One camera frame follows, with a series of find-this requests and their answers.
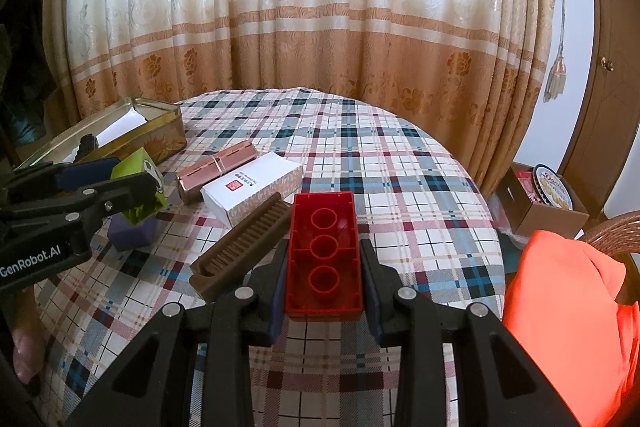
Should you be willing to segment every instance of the curtain fold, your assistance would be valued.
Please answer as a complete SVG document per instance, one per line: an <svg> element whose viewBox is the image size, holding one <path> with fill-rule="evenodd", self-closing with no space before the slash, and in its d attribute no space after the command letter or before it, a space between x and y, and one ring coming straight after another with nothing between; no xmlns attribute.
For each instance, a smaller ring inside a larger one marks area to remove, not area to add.
<svg viewBox="0 0 640 427"><path fill-rule="evenodd" d="M74 121L123 96L305 86L390 110L490 194L529 124L555 0L46 0Z"/></svg>

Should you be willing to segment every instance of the table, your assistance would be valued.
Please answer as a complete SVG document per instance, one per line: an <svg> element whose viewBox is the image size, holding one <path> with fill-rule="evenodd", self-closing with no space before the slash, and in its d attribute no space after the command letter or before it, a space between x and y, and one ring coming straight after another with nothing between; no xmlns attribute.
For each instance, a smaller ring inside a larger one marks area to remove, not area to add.
<svg viewBox="0 0 640 427"><path fill-rule="evenodd" d="M165 303L202 304L188 283L189 264L225 231L203 203L183 206L174 172L243 139L259 152L302 163L303 192L351 190L360 238L372 240L382 263L405 284L439 303L481 301L501 315L504 272L486 204L462 166L414 125L309 89L219 91L181 105L188 145L161 165L170 206L159 213L156 244L117 252L105 224L94 237L92 260L36 289L49 358L35 405L48 425L66 419ZM445 354L455 404L450 346ZM255 424L390 426L399 363L399 348L377 347L364 316L352 323L285 319L272 349L251 350ZM191 425L197 426L201 397L197 384L194 389ZM449 424L457 424L455 405Z"/></svg>

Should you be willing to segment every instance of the wicker chair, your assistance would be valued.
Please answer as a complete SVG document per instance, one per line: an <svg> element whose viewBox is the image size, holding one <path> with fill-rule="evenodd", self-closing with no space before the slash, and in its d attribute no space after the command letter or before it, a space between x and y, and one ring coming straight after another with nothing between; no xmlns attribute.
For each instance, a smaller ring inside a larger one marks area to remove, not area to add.
<svg viewBox="0 0 640 427"><path fill-rule="evenodd" d="M621 301L621 296L624 303L636 300L637 298L633 297L638 295L636 288L640 276L628 254L640 253L640 212L629 212L609 219L589 229L580 240L619 261L626 261L627 276L623 290L618 295L618 301ZM620 258L621 255L625 255L626 259ZM638 425L640 425L640 364L636 367L636 378L631 393L626 397L616 415L607 423L607 427Z"/></svg>

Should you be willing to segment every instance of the brown door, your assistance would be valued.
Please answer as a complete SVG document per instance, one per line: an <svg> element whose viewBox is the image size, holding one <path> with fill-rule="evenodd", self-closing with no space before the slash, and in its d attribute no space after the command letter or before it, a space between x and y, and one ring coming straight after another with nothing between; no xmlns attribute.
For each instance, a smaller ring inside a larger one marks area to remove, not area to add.
<svg viewBox="0 0 640 427"><path fill-rule="evenodd" d="M640 121L640 0L595 0L595 9L590 77L559 168L591 216L602 211Z"/></svg>

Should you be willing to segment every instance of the green block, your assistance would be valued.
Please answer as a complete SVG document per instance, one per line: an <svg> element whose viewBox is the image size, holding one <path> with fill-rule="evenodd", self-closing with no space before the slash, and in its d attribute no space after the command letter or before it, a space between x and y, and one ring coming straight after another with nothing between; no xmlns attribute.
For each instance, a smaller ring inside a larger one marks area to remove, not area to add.
<svg viewBox="0 0 640 427"><path fill-rule="evenodd" d="M130 174L137 174L138 172L148 172L148 174L156 180L156 202L141 204L135 208L125 210L122 215L126 217L132 225L137 225L147 217L155 214L158 210L162 210L167 206L166 196L164 195L164 178L154 161L146 153L144 147L141 147L117 164L113 168L113 171L111 171L111 179L122 178Z"/></svg>

